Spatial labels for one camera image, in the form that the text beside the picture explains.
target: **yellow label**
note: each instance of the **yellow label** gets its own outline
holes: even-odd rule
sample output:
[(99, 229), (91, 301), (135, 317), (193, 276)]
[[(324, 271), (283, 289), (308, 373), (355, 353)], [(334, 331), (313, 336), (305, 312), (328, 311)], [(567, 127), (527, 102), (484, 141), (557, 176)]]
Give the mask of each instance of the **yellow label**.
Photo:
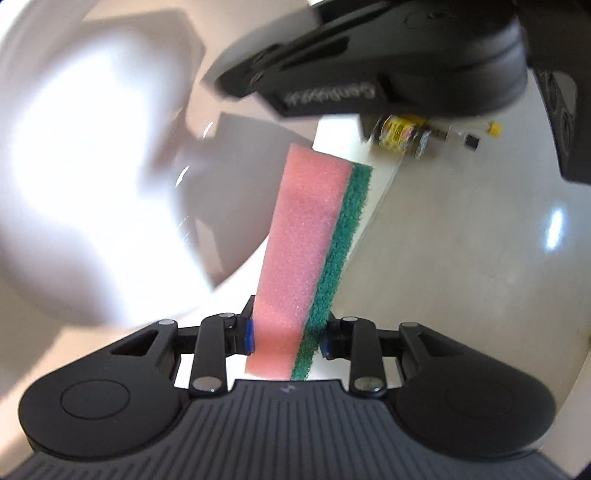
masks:
[(379, 136), (380, 147), (406, 153), (417, 127), (418, 124), (405, 118), (399, 116), (389, 117), (384, 122)]

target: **screw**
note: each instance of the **screw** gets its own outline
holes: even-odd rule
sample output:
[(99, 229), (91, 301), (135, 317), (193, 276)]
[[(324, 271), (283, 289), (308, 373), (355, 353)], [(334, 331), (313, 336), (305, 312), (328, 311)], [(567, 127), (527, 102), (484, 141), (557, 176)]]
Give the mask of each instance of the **screw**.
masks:
[(264, 70), (255, 74), (255, 76), (253, 78), (251, 78), (251, 81), (249, 82), (249, 84), (254, 85), (256, 82), (258, 82), (259, 80), (262, 79), (264, 74), (265, 74)]
[(384, 382), (377, 377), (359, 377), (353, 385), (357, 390), (366, 393), (376, 393), (384, 388)]
[(192, 385), (200, 392), (215, 393), (222, 387), (222, 381), (218, 377), (199, 377), (193, 380)]

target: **small black object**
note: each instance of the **small black object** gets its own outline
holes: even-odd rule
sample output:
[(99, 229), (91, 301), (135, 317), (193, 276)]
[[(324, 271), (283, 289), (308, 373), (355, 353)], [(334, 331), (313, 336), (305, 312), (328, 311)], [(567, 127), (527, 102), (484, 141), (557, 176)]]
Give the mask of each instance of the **small black object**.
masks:
[[(331, 314), (323, 353), (350, 359), (348, 393), (336, 380), (229, 392), (225, 358), (250, 353), (253, 303), (199, 327), (154, 323), (39, 379), (19, 407), (36, 453), (8, 480), (567, 479), (531, 446), (555, 413), (548, 390), (418, 323)], [(192, 388), (174, 388), (190, 352)], [(383, 356), (402, 387), (387, 389)]]
[(466, 146), (466, 148), (469, 148), (472, 151), (476, 151), (479, 143), (480, 139), (478, 137), (475, 137), (474, 135), (467, 135), (466, 142), (464, 143), (464, 145)]

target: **pink sponge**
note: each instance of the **pink sponge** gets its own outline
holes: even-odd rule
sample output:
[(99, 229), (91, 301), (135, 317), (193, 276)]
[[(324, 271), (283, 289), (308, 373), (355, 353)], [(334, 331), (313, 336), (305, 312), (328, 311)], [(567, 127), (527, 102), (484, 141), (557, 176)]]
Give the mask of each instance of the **pink sponge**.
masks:
[(247, 373), (291, 377), (352, 170), (348, 161), (291, 146), (256, 293), (256, 351)]

